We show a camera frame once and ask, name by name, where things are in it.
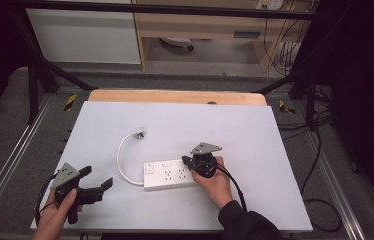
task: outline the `floor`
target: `floor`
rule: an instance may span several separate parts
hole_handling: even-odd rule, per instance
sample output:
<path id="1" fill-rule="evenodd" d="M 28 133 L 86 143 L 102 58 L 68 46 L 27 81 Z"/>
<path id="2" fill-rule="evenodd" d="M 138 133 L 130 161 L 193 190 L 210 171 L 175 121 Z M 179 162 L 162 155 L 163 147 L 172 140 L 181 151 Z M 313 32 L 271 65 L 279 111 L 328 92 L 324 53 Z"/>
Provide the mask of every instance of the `floor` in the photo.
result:
<path id="1" fill-rule="evenodd" d="M 196 40 L 193 52 L 187 49 L 168 46 L 154 39 L 146 70 L 123 66 L 66 65 L 69 71 L 85 82 L 102 88 L 142 88 L 142 89 L 179 89 L 250 92 L 258 90 L 279 79 L 282 74 L 272 68 L 269 73 L 259 71 L 259 63 L 251 54 L 251 45 L 247 42 Z M 8 160 L 19 137 L 25 131 L 28 119 L 28 91 L 26 72 L 15 72 L 5 94 L 0 100 L 0 170 Z M 63 86 L 57 95 L 52 96 L 51 107 L 45 114 L 29 147 L 23 153 L 19 165 L 9 178 L 7 187 L 0 197 L 0 239 L 30 238 L 29 225 L 32 215 L 29 212 L 35 202 L 39 186 L 44 178 L 54 171 L 65 139 L 70 137 L 70 130 L 76 120 L 82 101 L 88 92 L 74 89 L 71 84 L 59 79 Z M 298 110 L 301 101 L 290 101 L 286 94 L 290 85 L 285 85 L 266 96 L 273 107 L 277 123 L 298 124 L 301 118 L 279 110 L 280 100 L 290 110 Z M 70 112 L 63 108 L 72 93 L 78 93 L 78 99 Z M 325 109 L 324 104 L 317 104 L 317 109 Z M 309 172 L 315 157 L 308 132 L 284 131 L 284 140 L 298 186 L 301 186 Z M 351 162 L 338 136 L 335 124 L 321 127 L 322 149 L 349 200 L 356 218 L 366 238 L 374 239 L 374 190 L 365 175 L 352 171 Z M 306 187 L 304 198 L 320 198 L 333 202 L 327 183 L 317 166 Z M 332 228 L 337 219 L 333 211 L 326 206 L 307 204 L 310 218 Z M 295 234 L 302 239 L 349 239 L 342 228 L 335 233 L 326 233 L 315 229 L 312 233 Z"/>

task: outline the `electrical cord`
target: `electrical cord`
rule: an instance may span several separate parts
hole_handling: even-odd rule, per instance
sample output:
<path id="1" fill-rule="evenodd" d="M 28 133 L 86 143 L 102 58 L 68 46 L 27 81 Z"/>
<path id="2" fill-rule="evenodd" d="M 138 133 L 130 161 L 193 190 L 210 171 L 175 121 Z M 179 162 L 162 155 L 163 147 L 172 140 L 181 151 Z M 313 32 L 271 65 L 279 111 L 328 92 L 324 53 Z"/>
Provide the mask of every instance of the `electrical cord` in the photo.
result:
<path id="1" fill-rule="evenodd" d="M 43 207 L 40 211 L 40 204 L 41 204 L 41 200 L 43 199 L 44 197 L 44 193 L 46 192 L 46 189 L 47 189 L 47 186 L 49 185 L 49 183 L 55 179 L 57 176 L 57 173 L 56 174 L 53 174 L 51 175 L 47 180 L 46 182 L 43 184 L 43 186 L 41 187 L 41 190 L 40 190 L 40 193 L 38 194 L 38 197 L 37 197 L 37 202 L 35 204 L 35 207 L 34 207 L 34 211 L 35 211 L 35 223 L 37 224 L 38 226 L 38 223 L 40 222 L 40 218 L 41 218 L 41 212 L 44 210 L 44 208 L 46 208 L 47 206 L 49 205 L 46 205 L 45 207 Z"/>
<path id="2" fill-rule="evenodd" d="M 303 133 L 305 133 L 305 132 L 307 132 L 307 131 L 309 131 L 309 130 L 311 130 L 311 129 L 308 128 L 308 129 L 306 129 L 305 131 L 302 131 L 302 132 L 300 132 L 300 133 L 296 133 L 296 134 L 291 135 L 291 136 L 289 136 L 289 137 L 283 138 L 282 140 L 285 141 L 285 140 L 288 140 L 288 139 L 292 139 L 292 138 L 297 137 L 297 136 L 299 136 L 300 134 L 303 134 Z"/>
<path id="3" fill-rule="evenodd" d="M 304 191 L 305 191 L 306 184 L 308 183 L 309 178 L 311 177 L 312 173 L 314 172 L 315 167 L 316 167 L 316 165 L 317 165 L 317 163 L 318 163 L 318 160 L 319 160 L 319 156 L 320 156 L 320 154 L 321 154 L 321 147 L 322 147 L 322 144 L 321 144 L 321 136 L 320 136 L 319 129 L 318 129 L 318 127 L 319 127 L 318 120 L 319 120 L 321 114 L 323 114 L 323 113 L 325 113 L 325 112 L 328 112 L 328 110 L 325 110 L 325 111 L 322 111 L 322 112 L 318 113 L 317 118 L 316 118 L 316 121 L 314 121 L 314 122 L 315 122 L 315 125 L 314 125 L 315 133 L 316 133 L 316 135 L 317 135 L 317 139 L 318 139 L 318 148 L 317 148 L 317 154 L 316 154 L 315 160 L 314 160 L 314 162 L 313 162 L 313 164 L 312 164 L 311 170 L 309 171 L 308 175 L 306 176 L 305 181 L 304 181 L 304 183 L 303 183 L 303 185 L 302 185 L 302 187 L 301 187 L 301 189 L 300 189 L 300 194 L 302 195 L 302 197 L 303 197 L 303 193 L 304 193 Z M 334 210 L 334 212 L 335 212 L 336 215 L 337 215 L 337 218 L 339 219 L 339 223 L 338 223 L 337 226 L 336 226 L 335 228 L 333 228 L 333 229 L 324 228 L 324 227 L 322 227 L 322 226 L 316 224 L 315 222 L 313 222 L 313 221 L 311 220 L 311 224 L 312 224 L 313 226 L 315 226 L 316 228 L 318 228 L 318 229 L 320 229 L 320 230 L 322 230 L 322 231 L 325 231 L 325 232 L 337 232 L 337 231 L 340 230 L 340 228 L 342 227 L 342 219 L 341 219 L 340 213 L 337 211 L 337 209 L 336 209 L 336 208 L 335 208 L 331 203 L 329 203 L 329 202 L 327 202 L 327 201 L 325 201 L 325 200 L 322 200 L 322 199 L 314 199 L 314 198 L 313 198 L 313 199 L 305 199 L 305 200 L 303 200 L 303 202 L 304 202 L 304 203 L 310 203 L 310 202 L 320 202 L 320 203 L 324 203 L 324 204 L 328 205 L 331 209 Z"/>
<path id="4" fill-rule="evenodd" d="M 325 117 L 322 117 L 321 119 L 319 119 L 318 121 L 312 121 L 311 124 L 312 125 L 324 125 L 326 123 L 329 123 L 331 122 L 332 120 L 332 116 L 331 115 L 328 115 L 328 116 L 325 116 Z M 294 131 L 294 130 L 300 130 L 302 128 L 309 128 L 309 124 L 308 123 L 298 123 L 298 124 L 291 124 L 291 123 L 279 123 L 277 124 L 278 126 L 278 130 L 280 130 L 280 132 L 283 132 L 283 131 Z"/>
<path id="5" fill-rule="evenodd" d="M 290 29 L 298 22 L 299 20 L 296 20 L 292 25 L 290 25 L 290 27 L 284 32 L 283 34 L 283 37 L 281 39 L 284 39 L 284 37 L 287 35 L 287 33 L 290 31 Z M 279 59 L 280 59 L 280 64 L 284 67 L 284 73 L 285 75 L 287 75 L 287 65 L 288 64 L 291 64 L 293 63 L 292 61 L 292 55 L 293 55 L 293 50 L 297 47 L 297 46 L 300 46 L 299 42 L 300 42 L 300 39 L 302 38 L 302 35 L 304 33 L 304 28 L 305 26 L 307 25 L 307 23 L 309 23 L 309 21 L 301 21 L 300 22 L 300 25 L 302 25 L 300 27 L 300 30 L 298 31 L 298 34 L 297 34 L 297 38 L 296 38 L 296 43 L 284 43 L 283 44 L 283 49 L 282 51 L 280 52 L 280 56 L 279 56 Z"/>
<path id="6" fill-rule="evenodd" d="M 121 149 L 122 149 L 122 146 L 124 144 L 124 142 L 131 136 L 137 136 L 137 138 L 141 139 L 144 137 L 144 130 L 142 128 L 138 129 L 137 131 L 133 132 L 133 133 L 130 133 L 128 134 L 127 136 L 124 137 L 124 139 L 122 139 L 121 143 L 119 144 L 119 148 L 118 148 L 118 153 L 116 154 L 116 165 L 118 166 L 118 170 L 119 170 L 119 173 L 122 175 L 122 177 L 129 183 L 135 185 L 135 186 L 144 186 L 144 182 L 136 182 L 136 181 L 133 181 L 131 179 L 129 179 L 121 170 L 121 166 L 119 164 L 119 155 L 121 153 Z"/>
<path id="7" fill-rule="evenodd" d="M 281 68 L 279 68 L 279 67 L 277 66 L 277 64 L 274 63 L 274 61 L 272 60 L 272 58 L 271 58 L 271 56 L 269 55 L 268 50 L 267 50 L 267 48 L 266 48 L 266 32 L 267 32 L 267 28 L 268 28 L 268 18 L 265 18 L 265 29 L 264 29 L 264 50 L 265 50 L 266 55 L 267 55 L 268 58 L 269 58 L 269 61 L 271 62 L 271 65 L 274 66 L 274 69 L 275 69 L 279 74 L 283 75 L 283 73 L 279 71 L 279 69 L 281 69 Z"/>
<path id="8" fill-rule="evenodd" d="M 234 180 L 233 176 L 230 174 L 230 172 L 227 170 L 227 168 L 225 168 L 223 165 L 221 165 L 219 163 L 211 164 L 211 163 L 205 162 L 205 161 L 198 161 L 198 162 L 206 164 L 206 165 L 210 165 L 212 167 L 215 167 L 219 171 L 223 172 L 229 179 L 231 179 L 231 181 L 233 181 L 234 185 L 236 186 L 239 198 L 240 198 L 241 207 L 243 208 L 244 211 L 247 212 L 247 206 L 246 206 L 246 201 L 244 200 L 243 192 L 240 190 L 239 185 L 237 184 L 236 180 Z"/>
<path id="9" fill-rule="evenodd" d="M 52 205 L 52 204 L 54 204 L 54 203 L 56 203 L 56 201 L 53 201 L 53 202 L 47 204 L 46 206 L 44 206 L 44 207 L 40 210 L 40 213 L 41 213 L 44 209 L 46 209 L 48 206 L 50 206 L 50 205 Z"/>

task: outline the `white power strip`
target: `white power strip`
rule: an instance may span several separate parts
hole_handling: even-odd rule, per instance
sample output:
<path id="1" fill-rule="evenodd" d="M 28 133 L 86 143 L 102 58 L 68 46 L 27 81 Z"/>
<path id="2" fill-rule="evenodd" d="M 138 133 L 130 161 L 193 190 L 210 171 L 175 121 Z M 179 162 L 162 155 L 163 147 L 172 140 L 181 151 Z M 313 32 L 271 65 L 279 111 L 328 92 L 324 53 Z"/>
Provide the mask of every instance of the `white power strip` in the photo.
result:
<path id="1" fill-rule="evenodd" d="M 194 185 L 196 182 L 181 159 L 144 164 L 144 188 L 146 191 Z"/>
<path id="2" fill-rule="evenodd" d="M 257 9 L 278 10 L 281 8 L 283 0 L 259 0 Z"/>

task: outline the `black cable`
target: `black cable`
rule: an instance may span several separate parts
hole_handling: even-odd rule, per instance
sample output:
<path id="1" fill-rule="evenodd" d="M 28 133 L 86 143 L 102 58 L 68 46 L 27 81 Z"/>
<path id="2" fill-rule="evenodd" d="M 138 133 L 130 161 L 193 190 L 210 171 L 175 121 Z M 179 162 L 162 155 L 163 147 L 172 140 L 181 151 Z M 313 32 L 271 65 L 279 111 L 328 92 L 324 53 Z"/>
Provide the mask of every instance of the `black cable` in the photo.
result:
<path id="1" fill-rule="evenodd" d="M 328 122 L 331 122 L 331 119 L 332 119 L 332 116 L 331 115 L 328 115 L 328 116 L 325 116 L 325 117 L 322 117 L 320 120 L 317 121 L 313 121 L 311 122 L 313 125 L 315 124 L 318 124 L 320 126 L 328 123 Z M 299 129 L 302 129 L 302 128 L 308 128 L 309 127 L 309 124 L 308 123 L 297 123 L 297 124 L 294 124 L 294 123 L 278 123 L 277 124 L 278 126 L 278 129 L 280 131 L 294 131 L 294 130 L 299 130 Z"/>
<path id="2" fill-rule="evenodd" d="M 340 228 L 342 228 L 342 219 L 340 217 L 339 212 L 337 211 L 337 208 L 335 206 L 333 206 L 333 204 L 329 203 L 328 201 L 325 201 L 325 200 L 322 200 L 322 199 L 316 199 L 316 198 L 306 199 L 306 200 L 303 200 L 303 202 L 304 203 L 320 202 L 320 203 L 326 204 L 327 206 L 329 206 L 331 209 L 334 210 L 334 212 L 336 213 L 336 215 L 339 219 L 339 222 L 338 222 L 337 226 L 333 229 L 328 229 L 328 228 L 321 227 L 320 225 L 311 221 L 311 224 L 314 227 L 318 228 L 319 230 L 322 230 L 322 231 L 325 231 L 325 232 L 330 232 L 330 233 L 337 232 L 337 231 L 340 230 Z"/>
<path id="3" fill-rule="evenodd" d="M 246 201 L 244 200 L 244 195 L 243 195 L 243 192 L 240 190 L 240 187 L 239 185 L 237 184 L 236 180 L 234 180 L 233 176 L 231 176 L 231 174 L 226 170 L 225 167 L 221 168 L 219 166 L 216 167 L 218 170 L 220 170 L 221 172 L 223 172 L 225 175 L 227 175 L 231 181 L 233 181 L 234 185 L 236 186 L 237 188 L 237 193 L 239 195 L 239 198 L 240 198 L 240 202 L 241 202 L 241 207 L 243 208 L 243 210 L 245 212 L 247 212 L 247 206 L 246 206 Z"/>
<path id="4" fill-rule="evenodd" d="M 283 75 L 283 73 L 281 73 L 279 70 L 278 70 L 278 66 L 274 63 L 274 61 L 272 61 L 272 58 L 271 56 L 269 55 L 268 53 L 268 50 L 266 49 L 266 31 L 267 31 L 267 28 L 268 28 L 268 18 L 265 18 L 265 29 L 264 29 L 264 50 L 265 50 L 265 53 L 266 55 L 268 56 L 269 58 L 269 61 L 271 62 L 271 65 L 274 66 L 274 69 L 281 75 Z"/>
<path id="5" fill-rule="evenodd" d="M 278 62 L 280 65 L 284 65 L 283 57 L 284 57 L 284 49 L 286 48 L 286 43 L 283 43 L 283 47 L 281 48 L 280 51 L 280 57 L 278 58 Z"/>
<path id="6" fill-rule="evenodd" d="M 296 134 L 291 135 L 291 136 L 289 136 L 289 137 L 283 138 L 282 140 L 285 141 L 285 140 L 288 140 L 288 139 L 291 139 L 291 138 L 297 137 L 297 136 L 299 136 L 300 134 L 303 134 L 303 133 L 305 133 L 305 132 L 307 132 L 307 131 L 309 131 L 309 130 L 311 130 L 311 129 L 308 128 L 308 129 L 306 129 L 305 131 L 302 131 L 302 132 L 300 132 L 300 133 L 296 133 Z"/>
<path id="7" fill-rule="evenodd" d="M 299 20 L 296 20 L 292 25 L 290 25 L 290 27 L 284 32 L 283 36 L 281 39 L 284 39 L 284 37 L 287 35 L 287 33 L 290 31 L 290 29 L 297 23 L 299 22 Z M 304 27 L 305 27 L 305 23 L 307 23 L 306 21 L 301 21 L 301 24 L 302 24 L 302 27 L 300 28 L 300 31 L 298 32 L 298 36 L 296 38 L 296 42 L 297 43 L 289 43 L 289 46 L 290 46 L 290 50 L 285 50 L 285 45 L 286 43 L 283 44 L 283 48 L 282 48 L 282 51 L 280 52 L 280 56 L 279 56 L 279 59 L 280 59 L 280 62 L 284 62 L 284 63 L 280 63 L 283 67 L 284 67 L 284 75 L 287 76 L 287 65 L 288 64 L 291 64 L 292 63 L 292 55 L 293 55 L 293 50 L 299 46 L 300 44 L 298 44 L 299 40 L 302 38 L 302 34 L 304 33 Z"/>
<path id="8" fill-rule="evenodd" d="M 320 113 L 318 113 L 317 115 L 317 118 L 316 120 L 314 121 L 314 128 L 315 128 L 315 133 L 317 135 L 317 139 L 318 139 L 318 148 L 317 148 L 317 154 L 316 154 L 316 157 L 315 157 L 315 160 L 312 164 L 312 167 L 311 167 L 311 170 L 309 171 L 308 175 L 306 176 L 305 178 L 305 181 L 300 189 L 300 195 L 302 195 L 303 197 L 303 193 L 305 191 L 305 187 L 306 187 L 306 184 L 308 183 L 309 181 L 309 178 L 311 177 L 312 173 L 314 172 L 315 170 L 315 167 L 318 163 L 318 160 L 319 160 L 319 156 L 321 154 L 321 147 L 322 147 L 322 144 L 321 144 L 321 136 L 320 136 L 320 133 L 319 133 L 319 124 L 318 124 L 318 120 L 321 116 L 321 114 L 325 113 L 325 112 L 328 112 L 329 110 L 325 110 L 325 111 L 322 111 Z M 312 220 L 311 220 L 311 224 L 313 226 L 315 226 L 316 228 L 322 230 L 322 231 L 325 231 L 325 232 L 337 232 L 340 230 L 340 228 L 342 227 L 342 220 L 341 220 L 341 216 L 340 216 L 340 213 L 337 211 L 337 209 L 332 205 L 330 204 L 329 202 L 325 201 L 325 200 L 321 200 L 321 199 L 305 199 L 303 200 L 304 203 L 309 203 L 309 202 L 321 202 L 321 203 L 324 203 L 326 205 L 328 205 L 330 208 L 332 208 L 334 210 L 334 212 L 336 213 L 337 215 L 337 218 L 339 219 L 339 224 L 334 228 L 334 229 L 327 229 L 327 228 L 324 228 L 324 227 L 321 227 L 320 225 L 314 223 Z"/>
<path id="9" fill-rule="evenodd" d="M 318 113 L 316 122 L 318 122 L 318 119 L 321 116 L 321 113 Z M 322 144 L 321 144 L 321 136 L 320 136 L 319 131 L 318 131 L 318 124 L 314 124 L 314 128 L 315 128 L 315 133 L 316 133 L 317 139 L 318 139 L 317 155 L 315 157 L 314 162 L 312 163 L 311 170 L 309 171 L 308 175 L 306 176 L 305 181 L 304 181 L 304 183 L 303 183 L 303 185 L 302 185 L 302 187 L 300 189 L 300 195 L 302 195 L 302 196 L 303 196 L 303 192 L 305 191 L 306 184 L 308 183 L 309 178 L 311 177 L 312 173 L 315 170 L 315 167 L 316 167 L 316 165 L 318 163 L 319 155 L 321 153 L 321 145 Z"/>
<path id="10" fill-rule="evenodd" d="M 237 184 L 236 180 L 234 180 L 233 176 L 230 174 L 230 172 L 227 170 L 227 168 L 225 168 L 223 165 L 221 165 L 219 163 L 212 164 L 212 163 L 209 163 L 209 162 L 206 162 L 206 161 L 198 161 L 198 163 L 203 163 L 203 164 L 212 166 L 212 167 L 218 169 L 219 171 L 223 172 L 229 179 L 231 179 L 231 181 L 233 181 L 234 185 L 237 188 L 237 193 L 238 193 L 239 198 L 240 198 L 241 207 L 243 208 L 243 210 L 245 212 L 247 212 L 247 206 L 246 206 L 246 201 L 244 200 L 243 192 L 240 190 L 239 185 Z"/>
<path id="11" fill-rule="evenodd" d="M 46 209 L 46 207 L 48 207 L 48 206 L 50 206 L 50 205 L 52 205 L 52 204 L 54 204 L 54 203 L 56 203 L 56 201 L 53 201 L 53 202 L 47 204 L 46 206 L 44 206 L 44 207 L 40 210 L 40 213 L 41 213 L 44 209 Z"/>
<path id="12" fill-rule="evenodd" d="M 50 181 L 52 181 L 53 179 L 55 179 L 57 176 L 57 173 L 54 174 L 54 175 L 51 175 L 47 180 L 46 182 L 43 184 L 43 186 L 41 187 L 41 190 L 40 190 L 40 193 L 38 194 L 38 197 L 37 197 L 37 203 L 35 204 L 35 207 L 34 207 L 34 211 L 35 211 L 35 223 L 37 224 L 38 226 L 38 223 L 40 222 L 40 204 L 41 204 L 41 200 L 43 199 L 44 197 L 44 193 L 46 192 L 46 188 L 47 186 L 49 185 Z"/>

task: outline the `white tabletop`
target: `white tabletop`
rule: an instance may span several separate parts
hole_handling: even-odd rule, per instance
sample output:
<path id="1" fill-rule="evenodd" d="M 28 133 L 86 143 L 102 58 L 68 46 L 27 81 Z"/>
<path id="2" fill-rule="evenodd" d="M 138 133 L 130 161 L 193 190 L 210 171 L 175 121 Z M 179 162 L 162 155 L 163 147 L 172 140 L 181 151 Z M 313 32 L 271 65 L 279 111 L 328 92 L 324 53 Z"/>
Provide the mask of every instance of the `white tabletop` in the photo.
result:
<path id="1" fill-rule="evenodd" d="M 208 142 L 223 148 L 214 155 L 224 157 L 249 210 L 282 231 L 312 230 L 270 107 L 124 102 L 85 102 L 82 107 L 56 171 L 65 162 L 78 170 L 90 165 L 93 171 L 80 187 L 98 187 L 110 177 L 114 186 L 103 201 L 84 206 L 78 223 L 66 223 L 65 229 L 222 230 L 218 210 L 201 187 L 146 192 L 123 180 L 116 167 L 118 146 L 139 127 L 146 129 L 146 137 L 128 139 L 120 156 L 131 179 L 143 180 L 145 162 L 177 159 Z M 234 185 L 231 189 L 238 199 Z"/>

